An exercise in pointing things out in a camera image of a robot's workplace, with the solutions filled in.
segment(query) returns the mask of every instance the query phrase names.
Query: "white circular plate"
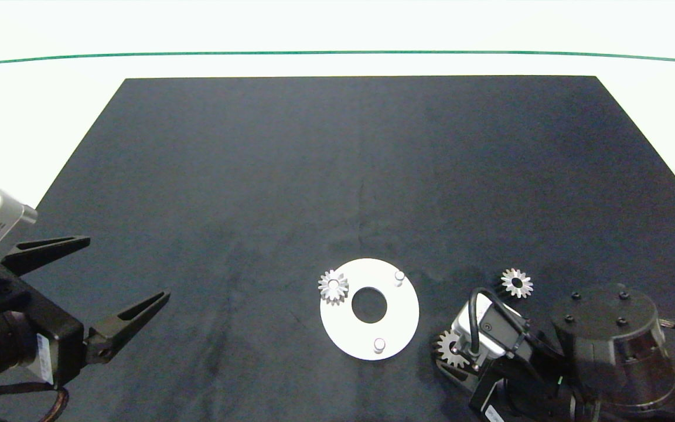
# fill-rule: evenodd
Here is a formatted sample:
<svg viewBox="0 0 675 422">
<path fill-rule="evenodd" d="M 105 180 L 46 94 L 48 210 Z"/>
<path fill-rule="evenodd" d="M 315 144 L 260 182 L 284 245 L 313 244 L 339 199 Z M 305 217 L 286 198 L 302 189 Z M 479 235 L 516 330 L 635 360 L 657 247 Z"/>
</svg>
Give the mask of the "white circular plate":
<svg viewBox="0 0 675 422">
<path fill-rule="evenodd" d="M 418 326 L 418 297 L 405 274 L 388 262 L 362 258 L 343 264 L 348 294 L 345 302 L 328 304 L 321 299 L 319 310 L 327 335 L 340 350 L 354 358 L 380 360 L 405 348 Z M 368 324 L 353 313 L 353 296 L 362 288 L 377 289 L 387 301 L 387 312 Z"/>
</svg>

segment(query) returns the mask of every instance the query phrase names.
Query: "small gear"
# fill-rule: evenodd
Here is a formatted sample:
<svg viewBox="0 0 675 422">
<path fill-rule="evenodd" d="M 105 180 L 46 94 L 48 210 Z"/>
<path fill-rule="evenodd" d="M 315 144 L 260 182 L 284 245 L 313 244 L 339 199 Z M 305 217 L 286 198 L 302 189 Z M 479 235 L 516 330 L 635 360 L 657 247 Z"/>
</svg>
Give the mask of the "small gear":
<svg viewBox="0 0 675 422">
<path fill-rule="evenodd" d="M 453 333 L 452 331 L 445 331 L 439 336 L 439 340 L 434 342 L 435 350 L 441 353 L 440 360 L 447 363 L 450 366 L 455 366 L 457 368 L 463 368 L 463 365 L 471 365 L 471 363 L 464 358 L 462 355 L 457 355 L 457 353 L 452 353 L 452 345 L 455 344 L 460 336 Z"/>
<path fill-rule="evenodd" d="M 530 277 L 522 271 L 511 268 L 504 271 L 502 275 L 502 286 L 506 288 L 510 295 L 517 296 L 519 299 L 527 298 L 533 293 L 533 283 L 530 282 Z"/>
<path fill-rule="evenodd" d="M 337 274 L 334 270 L 326 271 L 319 280 L 319 295 L 330 305 L 345 302 L 348 296 L 348 280 L 345 274 Z"/>
</svg>

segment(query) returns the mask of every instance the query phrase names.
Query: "bolt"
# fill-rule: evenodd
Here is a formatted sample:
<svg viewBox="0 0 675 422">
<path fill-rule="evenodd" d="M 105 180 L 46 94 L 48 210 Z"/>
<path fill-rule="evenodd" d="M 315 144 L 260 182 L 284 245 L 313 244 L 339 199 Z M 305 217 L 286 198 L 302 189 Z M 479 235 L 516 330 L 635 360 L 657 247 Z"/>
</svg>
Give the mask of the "bolt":
<svg viewBox="0 0 675 422">
<path fill-rule="evenodd" d="M 378 355 L 379 353 L 384 352 L 384 348 L 387 343 L 382 338 L 374 339 L 374 352 Z"/>
<path fill-rule="evenodd" d="M 403 280 L 405 280 L 405 273 L 403 273 L 402 271 L 397 271 L 396 273 L 394 273 L 394 285 L 396 287 L 402 286 Z"/>
</svg>

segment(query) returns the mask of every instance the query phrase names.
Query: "center hole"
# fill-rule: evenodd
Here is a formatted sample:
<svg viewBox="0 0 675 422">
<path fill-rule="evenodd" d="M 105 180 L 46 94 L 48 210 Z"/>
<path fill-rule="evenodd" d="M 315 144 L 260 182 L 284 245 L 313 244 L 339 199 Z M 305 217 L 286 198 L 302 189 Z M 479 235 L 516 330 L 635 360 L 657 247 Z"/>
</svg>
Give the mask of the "center hole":
<svg viewBox="0 0 675 422">
<path fill-rule="evenodd" d="M 382 319 L 387 312 L 387 300 L 377 289 L 364 287 L 353 294 L 353 313 L 367 324 Z"/>
</svg>

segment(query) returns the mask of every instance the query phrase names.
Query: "black table surface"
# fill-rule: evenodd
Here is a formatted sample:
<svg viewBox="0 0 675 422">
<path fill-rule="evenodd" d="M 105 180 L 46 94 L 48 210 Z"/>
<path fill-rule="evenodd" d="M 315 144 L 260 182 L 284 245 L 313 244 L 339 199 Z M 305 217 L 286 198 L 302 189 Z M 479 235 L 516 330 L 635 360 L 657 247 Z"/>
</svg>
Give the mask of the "black table surface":
<svg viewBox="0 0 675 422">
<path fill-rule="evenodd" d="M 34 238 L 92 237 L 26 276 L 86 325 L 172 292 L 66 420 L 470 420 L 429 343 L 506 268 L 549 333 L 596 283 L 675 317 L 675 176 L 594 77 L 126 80 L 38 212 Z M 319 317 L 319 275 L 359 257 L 418 294 L 387 360 Z"/>
</svg>

